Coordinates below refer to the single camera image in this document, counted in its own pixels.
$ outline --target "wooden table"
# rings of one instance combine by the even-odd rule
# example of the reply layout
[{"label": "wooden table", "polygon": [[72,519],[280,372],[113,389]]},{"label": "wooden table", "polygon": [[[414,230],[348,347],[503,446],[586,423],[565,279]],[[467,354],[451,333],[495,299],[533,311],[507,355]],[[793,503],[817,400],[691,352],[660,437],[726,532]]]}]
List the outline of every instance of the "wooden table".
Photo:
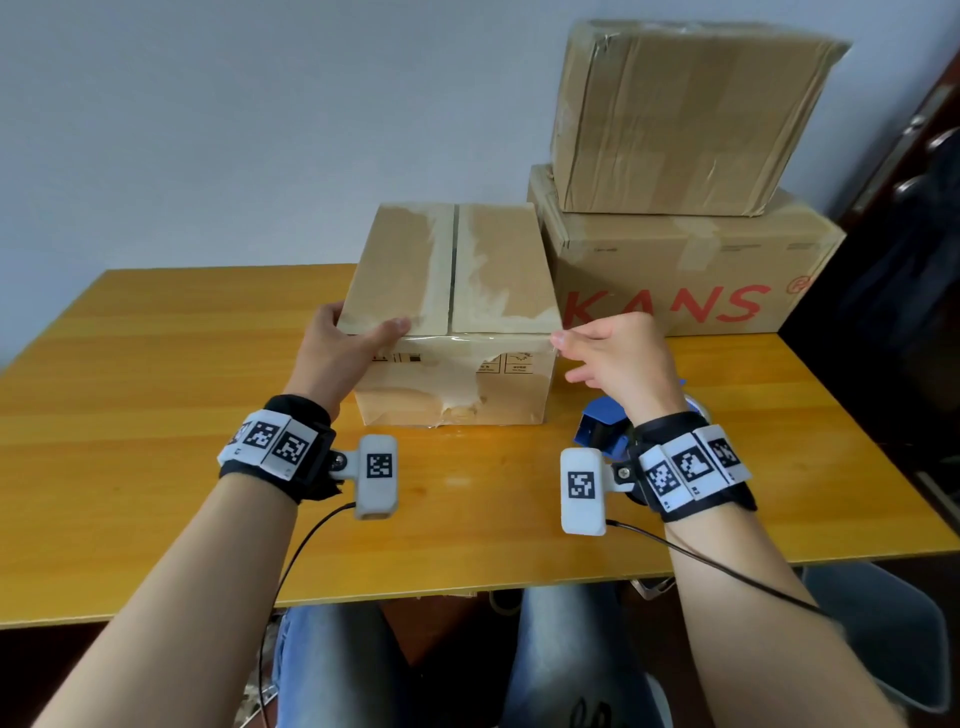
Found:
[{"label": "wooden table", "polygon": [[[216,453],[283,385],[318,303],[353,267],[110,271],[0,377],[0,625],[116,613],[200,506]],[[960,548],[960,540],[775,334],[672,339],[687,391],[730,433],[792,562]],[[558,371],[565,368],[559,365]],[[666,573],[636,534],[560,528],[559,453],[596,393],[555,377],[548,424],[379,428],[399,440],[400,508],[338,516],[281,603]],[[338,444],[364,431],[345,403]],[[344,496],[305,503],[296,544]],[[623,496],[613,518],[661,531]]]}]

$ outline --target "person's left hand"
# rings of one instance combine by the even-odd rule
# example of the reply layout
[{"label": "person's left hand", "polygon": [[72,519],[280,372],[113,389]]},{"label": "person's left hand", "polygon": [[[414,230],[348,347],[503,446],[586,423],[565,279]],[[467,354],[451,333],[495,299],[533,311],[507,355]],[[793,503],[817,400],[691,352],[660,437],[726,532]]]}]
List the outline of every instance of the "person's left hand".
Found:
[{"label": "person's left hand", "polygon": [[306,328],[294,371],[283,390],[313,400],[336,420],[340,402],[360,381],[381,349],[410,330],[410,319],[391,319],[366,333],[348,336],[337,328],[344,302],[322,305]]}]

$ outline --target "person's leg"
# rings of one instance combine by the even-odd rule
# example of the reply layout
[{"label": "person's leg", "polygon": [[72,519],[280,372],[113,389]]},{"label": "person's leg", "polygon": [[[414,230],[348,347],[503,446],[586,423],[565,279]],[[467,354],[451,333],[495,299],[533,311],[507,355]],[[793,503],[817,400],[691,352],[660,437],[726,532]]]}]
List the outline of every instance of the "person's leg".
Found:
[{"label": "person's leg", "polygon": [[415,724],[409,667],[375,602],[287,610],[274,681],[277,728]]},{"label": "person's leg", "polygon": [[536,587],[520,611],[500,728],[660,728],[613,584]]}]

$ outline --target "person's left arm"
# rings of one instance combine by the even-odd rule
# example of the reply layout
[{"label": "person's left arm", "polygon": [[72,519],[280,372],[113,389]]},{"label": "person's left arm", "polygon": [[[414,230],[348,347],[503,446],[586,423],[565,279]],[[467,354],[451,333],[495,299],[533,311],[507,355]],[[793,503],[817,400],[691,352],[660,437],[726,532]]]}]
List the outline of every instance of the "person's left arm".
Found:
[{"label": "person's left arm", "polygon": [[[397,319],[346,336],[336,328],[341,307],[317,312],[284,390],[331,420],[373,355],[410,327]],[[271,483],[221,478],[35,726],[161,726],[171,716],[182,726],[230,726],[296,519],[296,503]]]}]

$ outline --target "black cable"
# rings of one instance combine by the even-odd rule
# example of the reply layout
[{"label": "black cable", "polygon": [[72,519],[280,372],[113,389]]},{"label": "black cable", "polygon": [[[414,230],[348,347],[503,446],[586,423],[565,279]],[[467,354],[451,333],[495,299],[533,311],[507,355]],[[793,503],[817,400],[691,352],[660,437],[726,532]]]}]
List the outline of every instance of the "black cable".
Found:
[{"label": "black cable", "polygon": [[672,548],[673,550],[683,554],[684,556],[689,556],[691,559],[699,561],[701,564],[706,564],[709,567],[714,567],[715,569],[725,573],[727,576],[732,576],[737,581],[742,581],[744,584],[747,584],[753,587],[754,589],[759,589],[770,596],[775,596],[777,599],[788,601],[791,604],[800,607],[801,609],[806,609],[807,612],[812,612],[815,615],[820,615],[821,617],[826,617],[827,619],[831,619],[830,615],[827,614],[820,607],[818,607],[816,604],[810,604],[810,602],[808,601],[797,599],[795,596],[785,594],[784,592],[774,589],[773,587],[768,587],[766,584],[761,584],[760,582],[750,578],[749,576],[745,576],[742,573],[739,573],[738,571],[734,571],[730,567],[725,567],[723,564],[718,564],[712,559],[708,559],[706,556],[701,556],[699,553],[688,551],[682,546],[671,544],[666,539],[662,539],[660,536],[654,533],[650,533],[650,531],[644,531],[642,528],[637,528],[635,525],[630,525],[629,523],[621,523],[620,521],[614,521],[613,519],[607,519],[607,525],[616,526],[617,528],[626,528],[628,531],[634,531],[635,533],[639,533],[643,536],[646,536],[648,539],[653,539],[658,544],[663,544],[664,546]]},{"label": "black cable", "polygon": [[[287,564],[287,568],[283,570],[283,575],[280,576],[280,583],[276,585],[276,594],[274,595],[274,604],[280,597],[280,590],[283,589],[283,582],[287,580],[287,574],[290,573],[290,569],[293,568],[294,562],[297,561],[297,557],[300,556],[300,552],[303,551],[303,547],[306,546],[306,542],[310,540],[310,537],[317,532],[317,529],[320,528],[324,523],[332,519],[341,511],[347,511],[350,508],[356,508],[356,502],[344,503],[339,508],[334,508],[328,514],[326,514],[313,528],[310,529],[310,532],[303,537],[303,540],[300,542],[300,545],[297,546],[297,550],[294,551],[294,555],[290,559],[290,563]],[[256,656],[256,697],[260,703],[260,716],[263,718],[263,724],[266,728],[273,728],[270,725],[270,719],[267,718],[267,703],[263,699],[263,645],[267,641],[267,627],[270,626],[270,620],[267,619],[267,623],[263,627],[263,635],[260,636],[260,651]]]}]

